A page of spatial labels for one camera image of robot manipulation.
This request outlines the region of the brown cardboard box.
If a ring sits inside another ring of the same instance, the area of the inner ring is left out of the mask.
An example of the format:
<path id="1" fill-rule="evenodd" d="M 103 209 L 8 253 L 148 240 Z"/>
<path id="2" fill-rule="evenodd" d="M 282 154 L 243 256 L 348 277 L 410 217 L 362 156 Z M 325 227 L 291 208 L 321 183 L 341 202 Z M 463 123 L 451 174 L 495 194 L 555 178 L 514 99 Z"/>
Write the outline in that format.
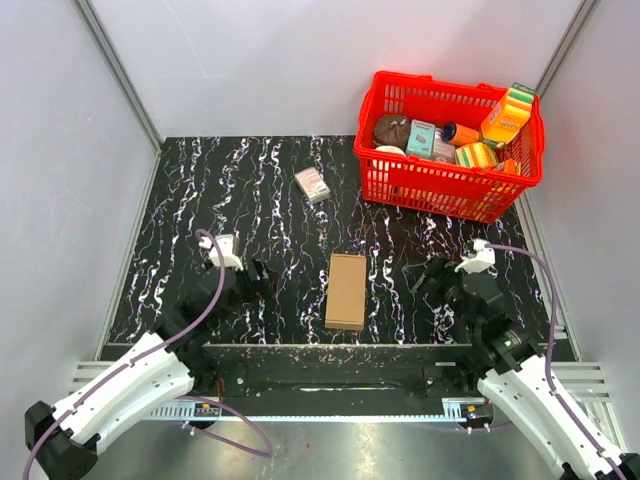
<path id="1" fill-rule="evenodd" d="M 366 311 L 367 259 L 332 254 L 324 325 L 329 329 L 362 331 Z"/>

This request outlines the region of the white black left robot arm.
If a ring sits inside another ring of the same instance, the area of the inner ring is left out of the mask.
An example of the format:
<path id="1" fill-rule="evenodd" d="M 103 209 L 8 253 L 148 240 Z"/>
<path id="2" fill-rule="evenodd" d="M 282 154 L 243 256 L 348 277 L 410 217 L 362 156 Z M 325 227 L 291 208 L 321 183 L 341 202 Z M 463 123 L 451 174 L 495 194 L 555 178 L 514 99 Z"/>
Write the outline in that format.
<path id="1" fill-rule="evenodd" d="M 221 389 L 218 363 L 205 345 L 242 306 L 267 300 L 274 273 L 258 259 L 210 266 L 119 360 L 75 393 L 27 409 L 23 474 L 34 465 L 50 479 L 81 479 L 99 455 L 166 402 Z"/>

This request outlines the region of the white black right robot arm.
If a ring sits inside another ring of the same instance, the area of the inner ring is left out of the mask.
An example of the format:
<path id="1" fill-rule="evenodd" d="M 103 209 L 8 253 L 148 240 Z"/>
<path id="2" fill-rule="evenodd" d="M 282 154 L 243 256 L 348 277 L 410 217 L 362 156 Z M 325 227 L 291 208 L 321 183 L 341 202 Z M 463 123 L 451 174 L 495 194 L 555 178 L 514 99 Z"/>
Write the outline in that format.
<path id="1" fill-rule="evenodd" d="M 497 406 L 560 479 L 638 478 L 638 454 L 611 442 L 560 384 L 491 275 L 440 256 L 405 271 L 412 293 L 448 305 L 469 334 L 471 347 L 445 368 L 444 386 Z"/>

